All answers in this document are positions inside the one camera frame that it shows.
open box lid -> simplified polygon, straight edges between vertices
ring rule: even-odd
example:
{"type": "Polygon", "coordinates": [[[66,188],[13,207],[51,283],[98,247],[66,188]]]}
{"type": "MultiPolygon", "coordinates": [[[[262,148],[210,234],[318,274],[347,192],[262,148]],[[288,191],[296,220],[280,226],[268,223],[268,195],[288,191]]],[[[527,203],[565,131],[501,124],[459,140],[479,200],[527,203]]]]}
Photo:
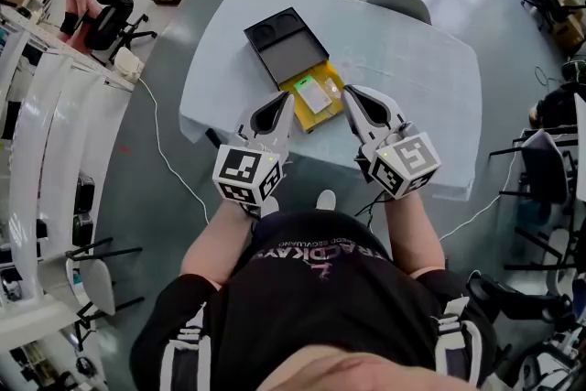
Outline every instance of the open box lid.
{"type": "Polygon", "coordinates": [[[277,87],[330,57],[293,7],[252,25],[244,33],[277,87]]]}

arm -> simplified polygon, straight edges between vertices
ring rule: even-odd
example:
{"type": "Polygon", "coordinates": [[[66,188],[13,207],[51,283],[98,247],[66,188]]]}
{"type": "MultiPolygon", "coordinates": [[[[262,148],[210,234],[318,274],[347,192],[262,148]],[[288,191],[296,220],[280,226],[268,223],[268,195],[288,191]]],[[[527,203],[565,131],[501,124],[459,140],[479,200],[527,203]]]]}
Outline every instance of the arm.
{"type": "Polygon", "coordinates": [[[221,288],[244,250],[252,220],[238,204],[223,201],[183,257],[180,274],[202,276],[221,288]]]}
{"type": "Polygon", "coordinates": [[[416,192],[387,202],[385,212],[397,267],[413,278],[431,270],[446,268],[440,239],[416,192]]]}

cardboard box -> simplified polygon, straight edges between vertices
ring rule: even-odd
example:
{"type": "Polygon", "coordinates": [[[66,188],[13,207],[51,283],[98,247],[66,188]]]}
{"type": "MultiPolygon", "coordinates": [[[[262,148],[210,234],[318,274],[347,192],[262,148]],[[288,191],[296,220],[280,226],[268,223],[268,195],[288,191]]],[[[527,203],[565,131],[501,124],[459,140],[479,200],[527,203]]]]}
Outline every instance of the cardboard box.
{"type": "MultiPolygon", "coordinates": [[[[582,5],[578,0],[558,0],[560,5],[576,6],[582,5]]],[[[574,10],[572,14],[581,22],[583,18],[583,10],[574,10]]]]}
{"type": "Polygon", "coordinates": [[[563,23],[556,23],[551,36],[566,56],[572,56],[584,42],[582,25],[575,14],[568,16],[563,23]]]}

desk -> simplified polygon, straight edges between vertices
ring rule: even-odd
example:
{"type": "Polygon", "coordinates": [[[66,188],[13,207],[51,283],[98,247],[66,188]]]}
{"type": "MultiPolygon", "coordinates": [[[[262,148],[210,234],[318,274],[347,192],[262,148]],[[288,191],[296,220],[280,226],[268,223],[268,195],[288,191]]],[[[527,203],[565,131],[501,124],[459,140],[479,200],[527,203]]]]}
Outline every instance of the desk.
{"type": "MultiPolygon", "coordinates": [[[[179,108],[192,142],[208,127],[228,136],[244,108],[274,92],[244,29],[293,6],[326,50],[345,83],[392,96],[425,130],[443,166],[434,194],[467,200],[482,123],[482,92],[472,48],[408,16],[357,0],[223,0],[193,56],[179,108]]],[[[360,177],[358,140],[343,116],[304,135],[294,126],[289,149],[360,177]]]]}
{"type": "Polygon", "coordinates": [[[578,118],[578,184],[576,198],[586,201],[586,102],[574,93],[578,118]]]}

shoe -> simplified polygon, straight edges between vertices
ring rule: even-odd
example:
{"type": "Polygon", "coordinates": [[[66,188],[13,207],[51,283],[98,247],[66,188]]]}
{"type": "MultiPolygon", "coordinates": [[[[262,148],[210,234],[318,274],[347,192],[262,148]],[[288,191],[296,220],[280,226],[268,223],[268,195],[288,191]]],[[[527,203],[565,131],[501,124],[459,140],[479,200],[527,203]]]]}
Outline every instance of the shoe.
{"type": "Polygon", "coordinates": [[[323,190],[315,204],[321,211],[333,211],[336,208],[336,194],[333,190],[323,190]]]}
{"type": "Polygon", "coordinates": [[[278,201],[273,196],[268,196],[260,208],[260,218],[263,219],[273,212],[278,212],[278,201]]]}

